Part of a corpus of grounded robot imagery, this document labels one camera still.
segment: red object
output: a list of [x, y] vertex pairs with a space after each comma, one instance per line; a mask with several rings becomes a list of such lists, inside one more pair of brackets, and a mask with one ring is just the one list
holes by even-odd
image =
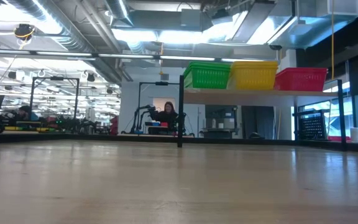
[[[328, 136], [328, 140], [331, 141], [341, 141], [341, 137], [340, 136]], [[349, 136], [346, 136], [346, 141], [350, 141], [351, 138]]]
[[275, 90], [323, 91], [327, 68], [286, 68], [276, 75]]
[[118, 116], [111, 118], [110, 122], [110, 134], [118, 135]]

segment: paper towel roll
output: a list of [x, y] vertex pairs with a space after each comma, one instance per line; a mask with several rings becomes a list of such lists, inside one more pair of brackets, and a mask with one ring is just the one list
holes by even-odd
[[358, 128], [351, 128], [351, 141], [358, 142]]

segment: green basket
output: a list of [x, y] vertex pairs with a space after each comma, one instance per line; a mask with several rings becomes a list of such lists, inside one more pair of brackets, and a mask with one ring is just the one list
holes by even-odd
[[185, 88], [226, 89], [230, 68], [223, 63], [190, 62], [184, 72]]

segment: plastic basket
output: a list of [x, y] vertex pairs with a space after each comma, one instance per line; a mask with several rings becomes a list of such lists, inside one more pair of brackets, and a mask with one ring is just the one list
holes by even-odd
[[277, 62], [234, 62], [229, 88], [237, 90], [273, 90]]
[[322, 91], [327, 68], [286, 68], [276, 75], [276, 90]]
[[185, 88], [225, 89], [229, 74], [230, 65], [191, 62], [184, 73]]

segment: red basket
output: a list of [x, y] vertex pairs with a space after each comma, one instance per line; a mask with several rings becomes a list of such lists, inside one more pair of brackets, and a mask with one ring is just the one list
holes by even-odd
[[327, 68], [286, 68], [276, 75], [275, 90], [323, 91]]

